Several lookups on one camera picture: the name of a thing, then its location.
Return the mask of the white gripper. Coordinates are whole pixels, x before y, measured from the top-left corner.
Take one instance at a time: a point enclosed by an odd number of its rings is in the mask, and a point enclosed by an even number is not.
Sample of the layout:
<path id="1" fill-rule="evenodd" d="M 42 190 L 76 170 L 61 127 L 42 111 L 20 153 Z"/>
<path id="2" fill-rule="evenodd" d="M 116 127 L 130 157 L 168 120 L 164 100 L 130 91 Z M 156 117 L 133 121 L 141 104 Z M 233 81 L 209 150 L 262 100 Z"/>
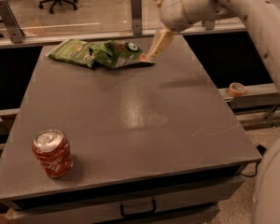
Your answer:
<path id="1" fill-rule="evenodd" d="M 183 0 L 153 1 L 161 7 L 161 22 L 167 29 L 156 31 L 147 54 L 150 60 L 155 60 L 169 46 L 174 38 L 174 32 L 182 32 L 193 25 L 186 16 Z"/>

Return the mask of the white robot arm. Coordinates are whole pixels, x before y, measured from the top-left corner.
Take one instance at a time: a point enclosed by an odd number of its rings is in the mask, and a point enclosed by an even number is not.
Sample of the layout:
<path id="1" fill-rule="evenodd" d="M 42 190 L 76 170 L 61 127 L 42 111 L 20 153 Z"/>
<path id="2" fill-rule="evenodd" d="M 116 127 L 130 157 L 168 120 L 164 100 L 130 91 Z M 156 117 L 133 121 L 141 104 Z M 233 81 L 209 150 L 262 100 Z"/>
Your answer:
<path id="1" fill-rule="evenodd" d="M 163 28 L 154 37 L 148 57 L 166 49 L 173 34 L 196 22 L 237 17 L 244 24 L 280 93 L 280 10 L 270 0 L 154 0 Z M 280 136 L 265 152 L 253 195 L 251 224 L 280 224 Z"/>

